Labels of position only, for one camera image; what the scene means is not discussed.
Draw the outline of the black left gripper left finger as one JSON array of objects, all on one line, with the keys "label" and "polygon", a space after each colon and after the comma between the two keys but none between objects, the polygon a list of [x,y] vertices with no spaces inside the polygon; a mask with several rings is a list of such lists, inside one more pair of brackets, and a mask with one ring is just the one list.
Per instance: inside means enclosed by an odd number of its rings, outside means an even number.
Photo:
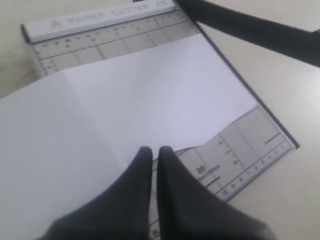
[{"label": "black left gripper left finger", "polygon": [[45,240],[147,240],[153,154],[141,147],[123,174],[102,194],[55,220]]}]

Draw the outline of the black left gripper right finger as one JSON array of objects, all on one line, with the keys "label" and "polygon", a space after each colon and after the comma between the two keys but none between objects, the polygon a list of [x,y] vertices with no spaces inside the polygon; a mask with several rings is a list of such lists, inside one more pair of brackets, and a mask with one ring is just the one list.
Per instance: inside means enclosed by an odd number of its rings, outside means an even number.
[{"label": "black left gripper right finger", "polygon": [[159,149],[157,209],[163,240],[273,240],[262,221],[228,205],[201,185],[169,146]]}]

